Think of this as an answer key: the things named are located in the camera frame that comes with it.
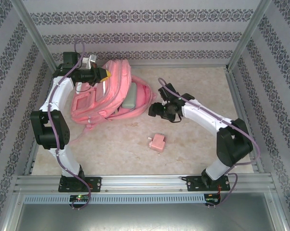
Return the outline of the pink backpack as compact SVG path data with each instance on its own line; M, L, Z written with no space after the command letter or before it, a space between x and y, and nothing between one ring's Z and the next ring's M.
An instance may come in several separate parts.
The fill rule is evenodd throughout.
M110 60L103 69L111 73L110 78L93 87L88 83L78 83L72 98L71 119L85 126L80 137L98 124L141 115L156 97L143 79L132 75L128 60ZM137 85L136 106L124 109L121 105L132 82Z

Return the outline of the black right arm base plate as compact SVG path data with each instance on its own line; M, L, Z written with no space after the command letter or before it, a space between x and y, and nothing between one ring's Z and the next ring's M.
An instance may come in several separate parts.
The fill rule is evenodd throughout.
M229 179L225 175L217 180L201 175L181 177L181 180L186 182L189 192L230 191Z

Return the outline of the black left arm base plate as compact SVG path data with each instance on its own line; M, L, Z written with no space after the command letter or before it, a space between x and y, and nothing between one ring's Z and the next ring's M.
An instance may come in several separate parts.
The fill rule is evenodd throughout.
M98 193L101 188L101 177L85 177L86 184L91 192ZM59 181L58 191L60 193L88 192L87 186L75 177L62 176Z

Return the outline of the grey metal sheet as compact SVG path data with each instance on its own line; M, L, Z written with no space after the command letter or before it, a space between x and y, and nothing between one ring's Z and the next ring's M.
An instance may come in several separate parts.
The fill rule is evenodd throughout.
M261 203L251 209L197 204L23 205L7 231L285 231Z

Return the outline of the pale green pencil case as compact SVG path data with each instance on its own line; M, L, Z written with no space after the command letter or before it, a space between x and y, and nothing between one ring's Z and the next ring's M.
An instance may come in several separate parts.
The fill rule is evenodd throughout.
M136 97L137 97L137 85L132 82L127 93L126 98L122 102L122 108L124 109L133 109L136 106Z

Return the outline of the pink pencil sharpener box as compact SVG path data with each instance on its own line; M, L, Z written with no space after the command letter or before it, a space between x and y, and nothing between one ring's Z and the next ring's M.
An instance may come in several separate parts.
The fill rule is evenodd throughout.
M158 152L162 153L165 148L166 144L166 137L162 134L156 133L153 137L148 137L149 139L149 148Z

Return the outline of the aluminium mounting rail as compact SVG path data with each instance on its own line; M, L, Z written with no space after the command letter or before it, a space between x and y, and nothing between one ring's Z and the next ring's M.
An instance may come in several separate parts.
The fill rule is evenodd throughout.
M100 193L109 194L158 194L188 193L186 182L180 175L105 175L102 176ZM276 186L269 173L228 175L235 193L275 192ZM14 193L51 194L58 192L60 176L18 176Z

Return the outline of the aluminium frame post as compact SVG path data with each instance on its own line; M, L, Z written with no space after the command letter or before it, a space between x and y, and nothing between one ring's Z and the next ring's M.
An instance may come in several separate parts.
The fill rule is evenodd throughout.
M225 67L225 72L229 72L234 69L238 59L240 58L241 54L243 53L246 45L248 44L251 36L253 35L257 25L259 24L260 20L262 19L263 15L265 14L266 10L268 9L272 0L260 0L251 20L249 21L242 37L240 38L238 45L236 46L232 56Z
M49 68L54 72L56 70L56 62L49 51L42 35L40 34L37 26L35 25L30 13L27 11L22 0L10 0L20 19L23 21L25 27L27 28L30 36L37 45L39 51L41 52L44 60L48 64Z

